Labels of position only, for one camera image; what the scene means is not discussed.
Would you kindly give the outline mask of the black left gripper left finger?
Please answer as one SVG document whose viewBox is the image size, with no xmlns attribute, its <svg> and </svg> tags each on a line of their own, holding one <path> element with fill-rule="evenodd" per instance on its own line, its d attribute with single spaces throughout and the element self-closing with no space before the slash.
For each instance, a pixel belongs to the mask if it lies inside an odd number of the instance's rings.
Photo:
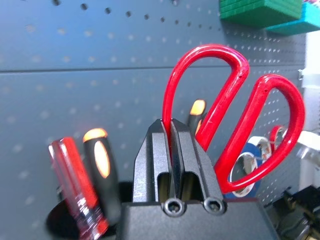
<svg viewBox="0 0 320 240">
<path fill-rule="evenodd" d="M 135 158 L 132 201 L 165 202 L 170 197 L 171 173 L 167 133 L 157 119 L 149 126 Z"/>
</svg>

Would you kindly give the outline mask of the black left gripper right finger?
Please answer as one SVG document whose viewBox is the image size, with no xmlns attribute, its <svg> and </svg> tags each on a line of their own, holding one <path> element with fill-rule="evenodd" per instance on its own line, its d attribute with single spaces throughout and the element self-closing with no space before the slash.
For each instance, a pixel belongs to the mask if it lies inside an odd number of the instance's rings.
<svg viewBox="0 0 320 240">
<path fill-rule="evenodd" d="M 170 150 L 175 195 L 183 202 L 223 200 L 212 162 L 184 123 L 170 122 Z"/>
</svg>

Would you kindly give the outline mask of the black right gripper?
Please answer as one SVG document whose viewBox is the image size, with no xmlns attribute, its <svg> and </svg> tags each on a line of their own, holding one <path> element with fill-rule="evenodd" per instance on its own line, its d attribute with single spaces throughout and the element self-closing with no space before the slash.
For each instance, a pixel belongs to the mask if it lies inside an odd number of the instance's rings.
<svg viewBox="0 0 320 240">
<path fill-rule="evenodd" d="M 320 238 L 320 188 L 308 186 L 294 194 L 284 191 L 272 203 L 274 228 L 281 240 L 318 240 Z"/>
</svg>

